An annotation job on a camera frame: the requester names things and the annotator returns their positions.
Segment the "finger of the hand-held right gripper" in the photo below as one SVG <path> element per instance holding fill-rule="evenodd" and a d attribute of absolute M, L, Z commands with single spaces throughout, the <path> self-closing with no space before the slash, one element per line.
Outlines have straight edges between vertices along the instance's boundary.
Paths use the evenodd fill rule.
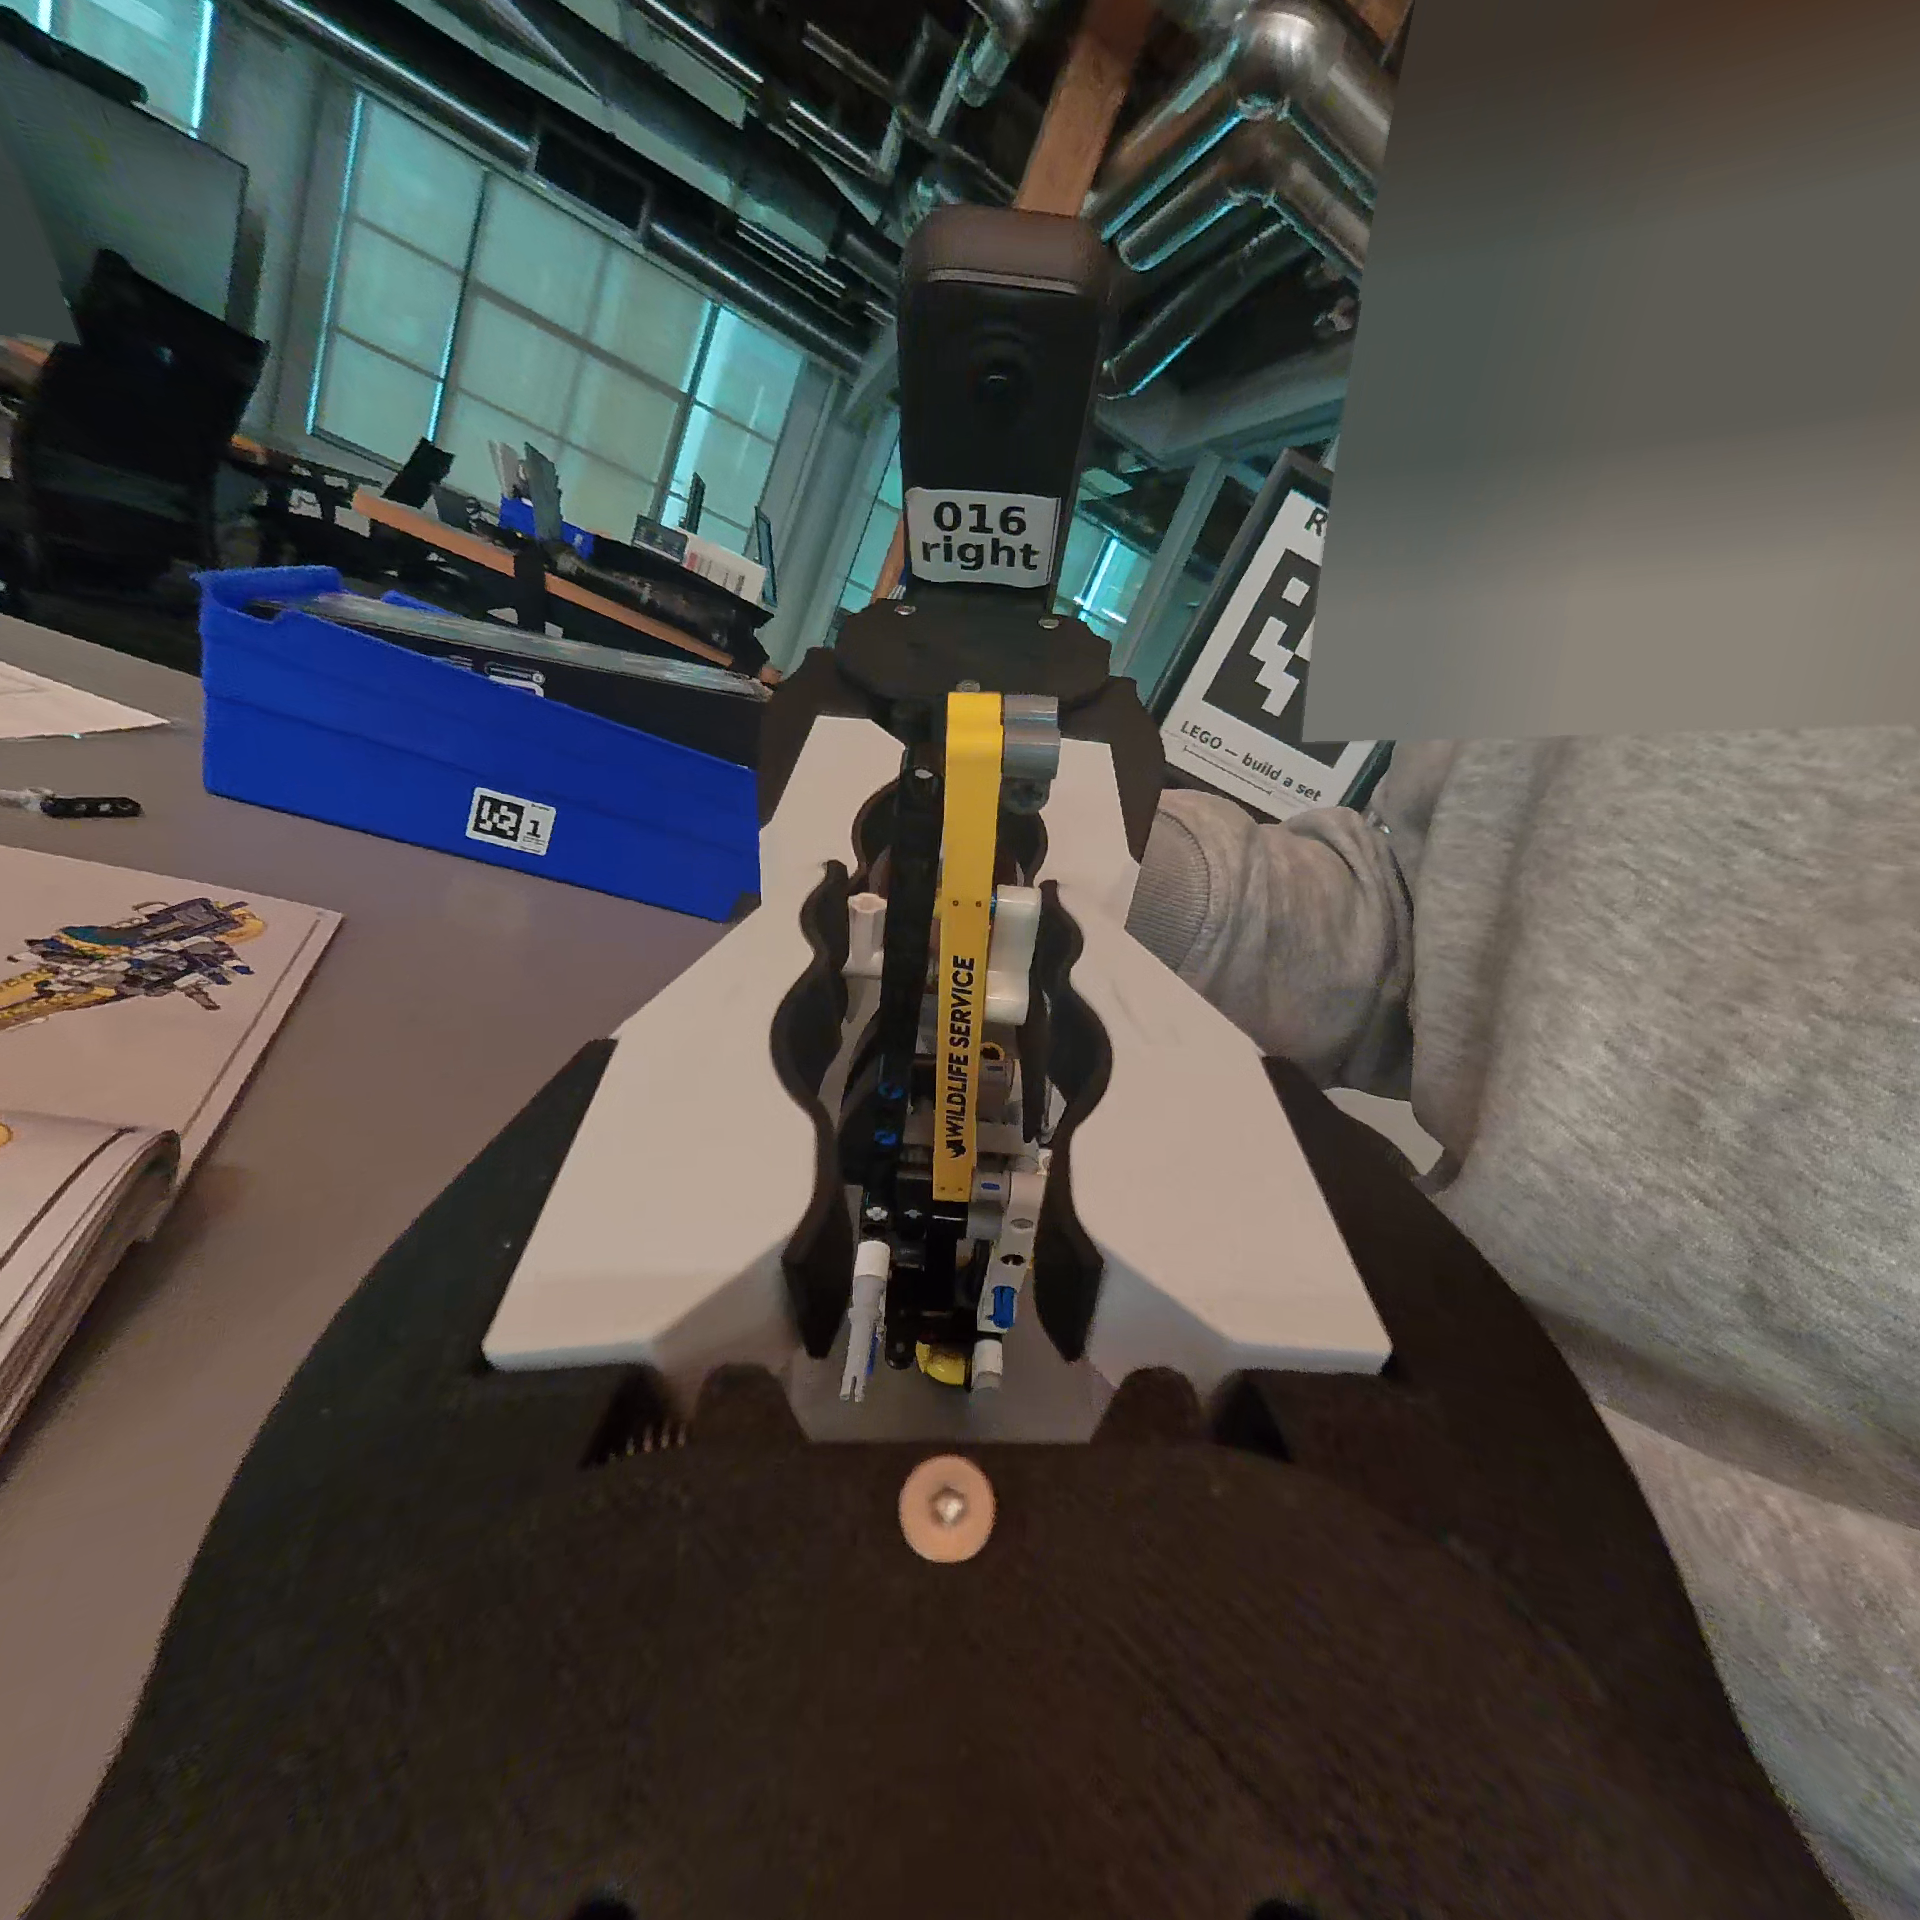
<path fill-rule="evenodd" d="M 825 865 L 860 869 L 861 809 L 899 782 L 904 746 L 875 721 L 820 716 L 764 830 L 767 900 L 804 900 Z"/>
<path fill-rule="evenodd" d="M 1040 809 L 1043 860 L 1039 883 L 1053 884 L 1074 918 L 1104 922 L 1130 913 L 1140 857 L 1126 834 L 1113 749 L 1106 743 L 1062 743 L 1062 766 Z"/>

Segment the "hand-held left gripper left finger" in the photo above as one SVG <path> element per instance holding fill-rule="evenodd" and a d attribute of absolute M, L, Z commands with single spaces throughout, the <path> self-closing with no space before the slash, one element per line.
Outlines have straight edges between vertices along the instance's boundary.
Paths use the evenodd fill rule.
<path fill-rule="evenodd" d="M 493 1370 L 827 1358 L 852 1213 L 822 1101 L 846 1027 L 850 869 L 769 893 L 619 1032 L 486 1333 Z"/>

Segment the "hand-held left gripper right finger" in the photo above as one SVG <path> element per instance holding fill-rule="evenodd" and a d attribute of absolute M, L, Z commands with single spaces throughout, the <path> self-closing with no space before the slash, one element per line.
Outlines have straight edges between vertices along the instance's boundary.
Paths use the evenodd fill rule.
<path fill-rule="evenodd" d="M 1256 1043 L 1056 883 L 1039 960 L 1066 1104 L 1035 1249 L 1058 1355 L 1100 1380 L 1381 1375 L 1389 1331 Z"/>

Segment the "yellow and black lego model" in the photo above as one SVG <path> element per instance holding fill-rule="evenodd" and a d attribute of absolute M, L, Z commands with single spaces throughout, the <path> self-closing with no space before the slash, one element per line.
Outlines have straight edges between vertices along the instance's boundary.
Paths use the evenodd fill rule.
<path fill-rule="evenodd" d="M 964 685 L 940 737 L 907 746 L 852 896 L 839 1161 L 856 1200 L 839 1399 L 879 1362 L 977 1396 L 1039 1267 L 1052 1175 L 1040 809 L 1062 769 L 1062 709 Z"/>

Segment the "lego instruction booklet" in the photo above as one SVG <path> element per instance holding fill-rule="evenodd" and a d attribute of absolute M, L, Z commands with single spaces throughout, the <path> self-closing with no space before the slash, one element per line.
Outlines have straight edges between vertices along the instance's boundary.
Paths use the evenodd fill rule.
<path fill-rule="evenodd" d="M 4 1437 L 179 1200 L 342 925 L 6 848 Z"/>

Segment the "marker sign board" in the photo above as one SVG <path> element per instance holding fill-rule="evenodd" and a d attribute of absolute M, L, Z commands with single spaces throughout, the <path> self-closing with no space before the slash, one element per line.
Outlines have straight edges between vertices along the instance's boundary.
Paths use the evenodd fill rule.
<path fill-rule="evenodd" d="M 1367 808 L 1389 743 L 1314 743 L 1310 635 L 1331 469 L 1291 450 L 1262 485 L 1156 694 L 1166 787 L 1217 795 L 1267 823 Z"/>

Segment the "wooden office desk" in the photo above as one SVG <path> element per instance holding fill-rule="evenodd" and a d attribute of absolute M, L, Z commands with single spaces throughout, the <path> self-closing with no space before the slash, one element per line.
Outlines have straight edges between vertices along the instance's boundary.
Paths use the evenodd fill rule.
<path fill-rule="evenodd" d="M 608 591 L 599 591 L 599 581 L 590 580 L 586 572 L 577 569 L 569 573 L 565 569 L 556 569 L 549 563 L 541 547 L 530 543 L 493 543 L 489 538 L 464 533 L 460 526 L 447 526 L 436 516 L 428 516 L 418 509 L 402 506 L 394 499 L 388 499 L 385 493 L 375 493 L 370 487 L 359 487 L 351 499 L 351 511 L 362 513 L 362 519 L 370 521 L 370 526 L 388 530 L 394 538 L 402 538 L 420 547 L 428 559 L 440 559 L 441 563 L 456 563 L 464 569 L 479 569 L 489 580 L 503 581 L 503 586 L 489 586 L 489 608 L 506 605 L 510 583 L 520 581 L 520 563 L 533 563 L 533 586 L 543 590 L 545 602 L 558 602 L 571 613 L 593 615 L 602 624 L 613 624 L 626 629 L 629 633 L 645 635 L 646 642 L 658 642 L 667 650 L 674 650 L 685 656 L 704 659 L 713 668 L 733 668 L 737 672 L 746 672 L 755 678 L 760 685 L 781 685 L 785 676 L 774 665 L 754 665 L 748 659 L 733 656 L 724 646 L 717 646 L 698 633 L 683 629 L 680 624 L 673 624 L 651 609 L 637 608 L 632 596 L 615 596 Z"/>

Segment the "silver ventilation ducts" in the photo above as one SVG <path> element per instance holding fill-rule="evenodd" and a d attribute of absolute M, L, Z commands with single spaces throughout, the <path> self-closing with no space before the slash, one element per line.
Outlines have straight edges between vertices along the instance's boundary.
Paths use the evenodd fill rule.
<path fill-rule="evenodd" d="M 1043 96 L 1084 5 L 971 5 L 959 54 L 965 110 L 1012 110 L 1035 67 Z M 1279 253 L 1331 288 L 1355 288 L 1396 110 L 1396 48 L 1411 5 L 1158 5 L 1083 212 L 1138 288 L 1191 282 L 1236 249 Z M 1012 202 L 973 184 L 973 155 L 921 170 L 913 219 L 943 201 Z"/>

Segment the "blue plastic bin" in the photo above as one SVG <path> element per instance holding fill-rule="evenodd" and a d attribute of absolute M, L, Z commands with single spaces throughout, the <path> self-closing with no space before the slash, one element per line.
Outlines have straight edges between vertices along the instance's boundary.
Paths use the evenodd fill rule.
<path fill-rule="evenodd" d="M 754 772 L 296 609 L 340 583 L 197 573 L 211 795 L 700 922 L 760 893 Z"/>

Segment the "person's grey sweatshirt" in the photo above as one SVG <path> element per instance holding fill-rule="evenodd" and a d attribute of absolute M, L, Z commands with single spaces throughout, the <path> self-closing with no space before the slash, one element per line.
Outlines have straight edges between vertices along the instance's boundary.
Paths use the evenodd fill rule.
<path fill-rule="evenodd" d="M 1715 1668 L 1852 1914 L 1917 1914 L 1917 1536 L 1603 1410 Z"/>

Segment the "zebra-pattern sticker sheet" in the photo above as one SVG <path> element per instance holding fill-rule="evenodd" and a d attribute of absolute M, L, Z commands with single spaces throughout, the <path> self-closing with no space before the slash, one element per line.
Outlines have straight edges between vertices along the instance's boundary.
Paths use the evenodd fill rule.
<path fill-rule="evenodd" d="M 4 743 L 128 734 L 171 726 L 168 720 L 63 685 L 14 661 L 0 665 Z"/>

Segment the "black office chair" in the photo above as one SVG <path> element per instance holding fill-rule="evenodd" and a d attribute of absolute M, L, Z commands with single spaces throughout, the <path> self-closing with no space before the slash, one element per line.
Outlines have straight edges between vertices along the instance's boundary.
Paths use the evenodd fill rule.
<path fill-rule="evenodd" d="M 271 346 L 102 249 L 14 441 L 36 590 L 150 590 L 218 560 L 218 474 Z"/>

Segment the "grey whiteboard panel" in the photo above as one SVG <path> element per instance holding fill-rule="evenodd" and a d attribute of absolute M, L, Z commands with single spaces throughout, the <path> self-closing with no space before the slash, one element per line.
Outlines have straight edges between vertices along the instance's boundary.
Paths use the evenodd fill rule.
<path fill-rule="evenodd" d="M 250 172 L 145 106 L 107 63 L 4 17 L 4 133 L 63 299 L 98 253 L 215 320 L 229 320 Z"/>

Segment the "wooden post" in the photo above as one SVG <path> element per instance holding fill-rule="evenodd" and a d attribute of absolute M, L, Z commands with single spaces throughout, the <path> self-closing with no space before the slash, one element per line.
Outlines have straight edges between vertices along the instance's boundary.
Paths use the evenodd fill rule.
<path fill-rule="evenodd" d="M 1017 210 L 1083 212 L 1156 20 L 1153 2 L 1087 2 L 1080 10 L 1012 201 Z"/>

